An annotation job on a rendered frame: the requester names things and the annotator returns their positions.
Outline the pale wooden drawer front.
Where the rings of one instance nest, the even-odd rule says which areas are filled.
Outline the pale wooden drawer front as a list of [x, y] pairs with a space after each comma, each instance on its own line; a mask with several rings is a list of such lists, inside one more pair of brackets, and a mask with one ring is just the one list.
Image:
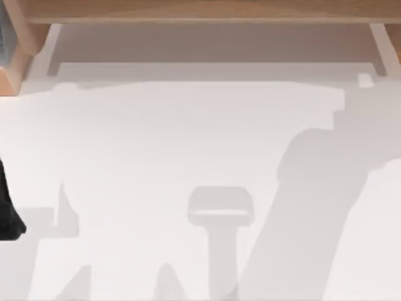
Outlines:
[[30, 25], [378, 23], [401, 63], [401, 0], [29, 0], [27, 20]]

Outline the wooden cupboard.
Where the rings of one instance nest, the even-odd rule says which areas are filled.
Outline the wooden cupboard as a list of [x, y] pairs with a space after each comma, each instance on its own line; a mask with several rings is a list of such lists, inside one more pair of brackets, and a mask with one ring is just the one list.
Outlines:
[[42, 50], [50, 25], [29, 20], [33, 0], [0, 0], [0, 97], [19, 93], [33, 58]]

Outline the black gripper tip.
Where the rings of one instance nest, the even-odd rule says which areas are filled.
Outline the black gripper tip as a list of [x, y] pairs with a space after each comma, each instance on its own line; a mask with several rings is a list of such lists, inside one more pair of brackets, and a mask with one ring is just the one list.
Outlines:
[[11, 200], [4, 165], [0, 160], [0, 241], [15, 241], [26, 230], [27, 227]]

